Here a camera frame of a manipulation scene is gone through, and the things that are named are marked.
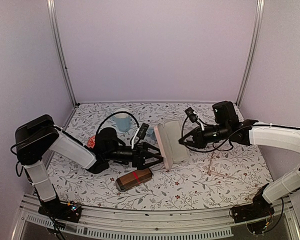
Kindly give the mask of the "small blue cloth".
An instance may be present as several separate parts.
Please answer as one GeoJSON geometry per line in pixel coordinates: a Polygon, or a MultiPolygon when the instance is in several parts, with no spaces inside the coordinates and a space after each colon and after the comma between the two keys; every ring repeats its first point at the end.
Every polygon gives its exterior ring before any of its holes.
{"type": "Polygon", "coordinates": [[[155,140],[156,139],[156,135],[155,135],[155,131],[153,128],[149,128],[146,132],[146,136],[148,138],[150,138],[151,140],[155,140]]]}

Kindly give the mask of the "brown plaid glasses case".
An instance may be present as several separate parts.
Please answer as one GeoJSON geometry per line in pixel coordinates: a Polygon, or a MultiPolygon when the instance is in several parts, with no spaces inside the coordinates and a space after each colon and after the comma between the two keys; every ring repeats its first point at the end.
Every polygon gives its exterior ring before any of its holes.
{"type": "Polygon", "coordinates": [[[134,170],[117,178],[115,181],[115,186],[120,192],[126,192],[150,181],[152,177],[153,173],[149,168],[143,170],[134,170]]]}

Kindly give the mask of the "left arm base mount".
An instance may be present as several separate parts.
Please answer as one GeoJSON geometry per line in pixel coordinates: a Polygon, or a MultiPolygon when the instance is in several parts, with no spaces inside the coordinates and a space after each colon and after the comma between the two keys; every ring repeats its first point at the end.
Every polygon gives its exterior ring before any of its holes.
{"type": "Polygon", "coordinates": [[[79,202],[61,202],[57,195],[54,199],[43,201],[38,198],[40,207],[38,213],[50,217],[51,219],[64,220],[78,223],[82,214],[82,205],[79,202]]]}

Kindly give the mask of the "pink glasses case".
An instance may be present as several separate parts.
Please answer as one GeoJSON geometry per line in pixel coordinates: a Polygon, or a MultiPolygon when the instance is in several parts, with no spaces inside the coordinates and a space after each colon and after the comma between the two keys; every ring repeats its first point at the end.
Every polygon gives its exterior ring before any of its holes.
{"type": "Polygon", "coordinates": [[[170,120],[153,128],[166,170],[170,170],[173,164],[179,164],[190,158],[188,149],[179,143],[181,127],[179,120],[170,120]]]}

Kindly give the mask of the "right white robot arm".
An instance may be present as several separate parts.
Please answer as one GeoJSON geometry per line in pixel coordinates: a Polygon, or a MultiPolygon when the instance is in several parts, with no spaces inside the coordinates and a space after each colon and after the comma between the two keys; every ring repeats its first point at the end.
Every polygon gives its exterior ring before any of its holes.
{"type": "MultiPolygon", "coordinates": [[[[300,154],[300,127],[264,123],[246,119],[240,121],[231,101],[213,104],[216,124],[207,124],[199,119],[189,107],[185,110],[187,119],[198,124],[187,134],[181,134],[179,144],[191,151],[205,153],[209,143],[237,143],[243,146],[268,146],[300,154]]],[[[248,213],[259,218],[268,210],[268,205],[300,189],[300,164],[281,178],[263,186],[254,196],[248,213]]]]}

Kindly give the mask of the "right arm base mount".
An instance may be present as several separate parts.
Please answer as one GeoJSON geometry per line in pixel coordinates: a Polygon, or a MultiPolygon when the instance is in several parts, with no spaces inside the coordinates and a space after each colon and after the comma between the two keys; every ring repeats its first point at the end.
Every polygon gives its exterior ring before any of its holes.
{"type": "Polygon", "coordinates": [[[252,203],[245,205],[235,205],[229,210],[229,215],[235,223],[255,220],[267,217],[275,213],[271,203],[268,203],[263,197],[263,191],[269,184],[262,186],[252,198],[252,203]]]}

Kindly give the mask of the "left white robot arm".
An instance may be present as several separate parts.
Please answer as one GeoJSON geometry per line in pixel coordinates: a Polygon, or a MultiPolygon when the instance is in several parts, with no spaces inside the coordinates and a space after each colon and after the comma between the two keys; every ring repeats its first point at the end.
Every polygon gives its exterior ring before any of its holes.
{"type": "Polygon", "coordinates": [[[148,142],[126,145],[118,138],[113,127],[98,129],[94,146],[88,147],[55,125],[48,114],[18,127],[14,137],[15,144],[10,150],[24,167],[30,184],[53,217],[60,217],[65,210],[64,205],[57,200],[58,195],[42,163],[42,157],[47,151],[56,152],[76,162],[92,174],[108,169],[109,161],[131,164],[137,170],[144,170],[164,160],[160,149],[148,142]]]}

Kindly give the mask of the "pink translucent sunglasses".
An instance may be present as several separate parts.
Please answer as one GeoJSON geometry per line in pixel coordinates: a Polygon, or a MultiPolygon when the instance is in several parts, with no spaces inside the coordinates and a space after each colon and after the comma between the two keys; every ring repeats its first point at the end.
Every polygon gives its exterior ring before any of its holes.
{"type": "Polygon", "coordinates": [[[233,182],[236,180],[234,173],[230,172],[231,167],[226,163],[222,162],[220,156],[214,152],[209,155],[209,163],[207,167],[207,174],[213,180],[217,182],[221,181],[230,181],[233,182]]]}

